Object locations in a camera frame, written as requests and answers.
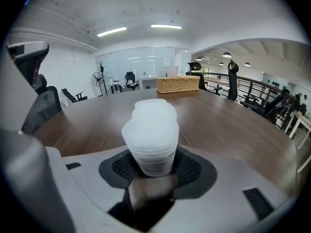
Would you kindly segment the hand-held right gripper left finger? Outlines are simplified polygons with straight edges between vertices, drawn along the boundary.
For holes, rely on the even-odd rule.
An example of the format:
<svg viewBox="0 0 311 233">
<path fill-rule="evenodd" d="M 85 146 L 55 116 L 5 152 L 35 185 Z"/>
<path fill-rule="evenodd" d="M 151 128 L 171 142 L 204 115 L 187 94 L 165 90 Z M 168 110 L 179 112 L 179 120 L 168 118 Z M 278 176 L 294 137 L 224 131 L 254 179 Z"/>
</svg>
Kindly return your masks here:
<svg viewBox="0 0 311 233">
<path fill-rule="evenodd" d="M 75 233 L 140 233 L 108 214 L 124 190 L 111 187 L 99 174 L 100 163 L 125 147 L 62 157 L 46 147 L 53 178 L 73 220 Z"/>
</svg>

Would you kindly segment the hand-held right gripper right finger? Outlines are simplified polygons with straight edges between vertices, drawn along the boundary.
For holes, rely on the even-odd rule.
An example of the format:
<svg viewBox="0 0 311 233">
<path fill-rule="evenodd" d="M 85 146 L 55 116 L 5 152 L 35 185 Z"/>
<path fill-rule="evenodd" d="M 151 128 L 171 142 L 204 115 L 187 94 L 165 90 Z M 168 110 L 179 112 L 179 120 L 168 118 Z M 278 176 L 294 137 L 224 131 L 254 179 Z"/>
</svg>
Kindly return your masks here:
<svg viewBox="0 0 311 233">
<path fill-rule="evenodd" d="M 177 200 L 150 233 L 268 233 L 292 209 L 291 198 L 247 164 L 206 150 L 183 146 L 211 161 L 213 187 L 198 199 Z M 244 191 L 257 188 L 272 206 L 259 220 Z"/>
</svg>

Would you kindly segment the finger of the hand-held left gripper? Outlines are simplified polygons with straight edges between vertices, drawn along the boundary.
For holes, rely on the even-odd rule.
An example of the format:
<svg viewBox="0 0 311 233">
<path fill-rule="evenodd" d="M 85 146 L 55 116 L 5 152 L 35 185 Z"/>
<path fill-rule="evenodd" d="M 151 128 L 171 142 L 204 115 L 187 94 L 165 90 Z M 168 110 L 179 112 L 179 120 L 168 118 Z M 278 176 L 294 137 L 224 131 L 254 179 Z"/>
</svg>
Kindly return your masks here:
<svg viewBox="0 0 311 233">
<path fill-rule="evenodd" d="M 46 233 L 75 233 L 40 141 L 0 129 L 0 171 L 18 205 L 41 229 Z"/>
<path fill-rule="evenodd" d="M 8 50 L 0 50 L 0 129 L 18 131 L 37 98 L 22 76 Z"/>
</svg>

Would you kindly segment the black mesh office chair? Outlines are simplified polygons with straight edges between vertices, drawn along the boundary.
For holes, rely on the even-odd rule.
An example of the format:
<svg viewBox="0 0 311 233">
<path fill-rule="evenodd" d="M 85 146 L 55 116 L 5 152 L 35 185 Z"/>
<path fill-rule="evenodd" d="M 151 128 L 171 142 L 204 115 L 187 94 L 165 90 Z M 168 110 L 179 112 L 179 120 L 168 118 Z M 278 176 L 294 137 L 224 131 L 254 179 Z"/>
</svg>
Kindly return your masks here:
<svg viewBox="0 0 311 233">
<path fill-rule="evenodd" d="M 47 80 L 42 74 L 37 77 L 35 92 L 38 96 L 22 126 L 22 131 L 26 134 L 34 134 L 48 120 L 62 111 L 56 87 L 47 86 Z"/>
</svg>

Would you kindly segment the black standing fan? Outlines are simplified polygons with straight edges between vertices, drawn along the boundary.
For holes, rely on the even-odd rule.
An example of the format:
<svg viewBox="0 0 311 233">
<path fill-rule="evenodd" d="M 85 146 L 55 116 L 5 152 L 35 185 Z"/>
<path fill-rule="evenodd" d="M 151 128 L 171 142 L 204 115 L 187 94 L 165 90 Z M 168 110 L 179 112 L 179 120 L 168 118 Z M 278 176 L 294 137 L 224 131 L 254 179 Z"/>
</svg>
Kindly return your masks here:
<svg viewBox="0 0 311 233">
<path fill-rule="evenodd" d="M 91 82 L 92 82 L 93 86 L 100 89 L 100 93 L 102 96 L 103 95 L 102 85 L 104 83 L 102 74 L 100 72 L 94 72 L 91 76 Z"/>
</svg>

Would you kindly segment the black coat rack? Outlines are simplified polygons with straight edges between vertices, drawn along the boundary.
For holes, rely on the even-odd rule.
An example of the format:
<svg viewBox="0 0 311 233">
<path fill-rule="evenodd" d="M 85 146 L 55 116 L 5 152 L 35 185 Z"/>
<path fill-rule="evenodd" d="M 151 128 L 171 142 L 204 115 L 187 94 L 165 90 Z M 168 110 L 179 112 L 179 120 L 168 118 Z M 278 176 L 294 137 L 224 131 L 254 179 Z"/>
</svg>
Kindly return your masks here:
<svg viewBox="0 0 311 233">
<path fill-rule="evenodd" d="M 104 66 L 103 66 L 103 61 L 99 61 L 97 64 L 99 65 L 99 71 L 100 71 L 100 73 L 101 73 L 101 75 L 102 75 L 105 93 L 106 93 L 106 95 L 108 95 L 107 89 L 106 89 L 106 85 L 105 85 L 105 80 L 104 80 L 105 77 L 104 77 Z"/>
</svg>

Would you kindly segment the white leg wooden desk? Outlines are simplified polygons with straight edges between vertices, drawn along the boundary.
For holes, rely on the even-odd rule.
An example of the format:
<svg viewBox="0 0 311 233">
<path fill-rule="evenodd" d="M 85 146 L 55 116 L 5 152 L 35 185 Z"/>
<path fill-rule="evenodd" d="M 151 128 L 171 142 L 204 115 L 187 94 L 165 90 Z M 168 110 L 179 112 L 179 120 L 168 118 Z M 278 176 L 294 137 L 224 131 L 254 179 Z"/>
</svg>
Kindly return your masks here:
<svg viewBox="0 0 311 233">
<path fill-rule="evenodd" d="M 304 170 L 311 162 L 311 119 L 308 119 L 306 116 L 302 115 L 301 112 L 293 110 L 290 115 L 290 119 L 284 128 L 284 133 L 287 134 L 287 132 L 290 131 L 288 136 L 290 139 L 294 139 L 297 135 L 299 127 L 301 127 L 299 132 L 301 133 L 305 130 L 305 133 L 304 138 L 302 138 L 296 147 L 296 150 L 305 150 L 305 154 L 307 153 L 308 156 L 304 159 L 304 162 L 297 166 L 296 174 L 300 174 L 302 170 Z"/>
</svg>

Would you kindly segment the black metal railing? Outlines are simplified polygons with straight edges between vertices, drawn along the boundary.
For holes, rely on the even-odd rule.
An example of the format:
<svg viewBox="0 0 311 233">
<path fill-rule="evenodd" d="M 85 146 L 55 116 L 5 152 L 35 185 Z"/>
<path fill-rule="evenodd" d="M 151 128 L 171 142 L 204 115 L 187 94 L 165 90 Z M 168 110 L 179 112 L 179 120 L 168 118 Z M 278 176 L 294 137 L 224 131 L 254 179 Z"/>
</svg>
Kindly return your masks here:
<svg viewBox="0 0 311 233">
<path fill-rule="evenodd" d="M 208 91 L 214 92 L 215 88 L 219 87 L 217 91 L 222 97 L 229 95 L 229 77 L 222 73 L 204 73 L 205 87 Z M 256 81 L 245 77 L 237 77 L 237 93 L 236 103 L 246 100 L 246 96 L 257 98 L 257 103 L 265 105 L 272 102 L 281 94 L 281 91 L 286 87 L 279 87 L 266 84 L 264 82 Z"/>
</svg>

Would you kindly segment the wicker basket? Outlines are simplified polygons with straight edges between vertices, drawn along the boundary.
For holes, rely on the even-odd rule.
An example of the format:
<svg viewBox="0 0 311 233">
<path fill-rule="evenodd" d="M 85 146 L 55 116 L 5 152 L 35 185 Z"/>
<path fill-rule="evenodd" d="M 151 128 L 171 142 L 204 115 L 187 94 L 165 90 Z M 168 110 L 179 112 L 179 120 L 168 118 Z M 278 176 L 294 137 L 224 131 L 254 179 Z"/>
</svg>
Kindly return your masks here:
<svg viewBox="0 0 311 233">
<path fill-rule="evenodd" d="M 200 77 L 178 76 L 156 78 L 156 90 L 161 94 L 195 91 L 199 89 Z"/>
</svg>

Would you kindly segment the black chair with white items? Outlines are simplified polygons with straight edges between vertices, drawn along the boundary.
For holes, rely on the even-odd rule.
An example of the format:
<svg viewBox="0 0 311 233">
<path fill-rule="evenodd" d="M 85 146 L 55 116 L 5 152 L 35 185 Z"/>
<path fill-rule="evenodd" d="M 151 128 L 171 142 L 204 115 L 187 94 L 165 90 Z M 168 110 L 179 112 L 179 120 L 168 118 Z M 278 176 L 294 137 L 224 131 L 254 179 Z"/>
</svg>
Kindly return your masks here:
<svg viewBox="0 0 311 233">
<path fill-rule="evenodd" d="M 127 88 L 130 88 L 134 91 L 139 86 L 139 83 L 136 81 L 136 77 L 133 72 L 127 72 L 125 79 Z"/>
</svg>

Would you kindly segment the ceiling strip light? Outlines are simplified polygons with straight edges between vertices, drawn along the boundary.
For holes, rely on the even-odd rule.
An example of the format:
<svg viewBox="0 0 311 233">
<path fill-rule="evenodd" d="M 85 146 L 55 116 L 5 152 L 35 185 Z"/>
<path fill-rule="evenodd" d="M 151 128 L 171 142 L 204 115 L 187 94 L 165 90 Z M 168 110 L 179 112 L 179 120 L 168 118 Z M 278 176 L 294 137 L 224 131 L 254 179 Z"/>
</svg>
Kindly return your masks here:
<svg viewBox="0 0 311 233">
<path fill-rule="evenodd" d="M 121 27 L 121 28 L 116 28 L 116 29 L 111 29 L 109 31 L 105 31 L 102 33 L 97 34 L 98 37 L 103 37 L 109 34 L 113 34 L 113 33 L 117 33 L 117 32 L 122 32 L 122 31 L 126 31 L 127 28 L 126 27 Z"/>
<path fill-rule="evenodd" d="M 164 25 L 164 24 L 152 24 L 151 28 L 168 28 L 168 29 L 182 29 L 182 26 L 176 26 L 176 25 Z"/>
</svg>

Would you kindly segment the grey frame mesh chair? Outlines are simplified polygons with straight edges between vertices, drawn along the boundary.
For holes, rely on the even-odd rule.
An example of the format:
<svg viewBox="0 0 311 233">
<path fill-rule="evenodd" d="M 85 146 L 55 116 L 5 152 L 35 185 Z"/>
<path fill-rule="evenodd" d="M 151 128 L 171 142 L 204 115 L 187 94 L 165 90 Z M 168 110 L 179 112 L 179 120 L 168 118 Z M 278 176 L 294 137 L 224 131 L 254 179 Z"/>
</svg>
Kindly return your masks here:
<svg viewBox="0 0 311 233">
<path fill-rule="evenodd" d="M 47 56 L 50 46 L 44 41 L 18 43 L 7 46 L 7 50 L 23 77 L 35 86 L 40 65 Z"/>
</svg>

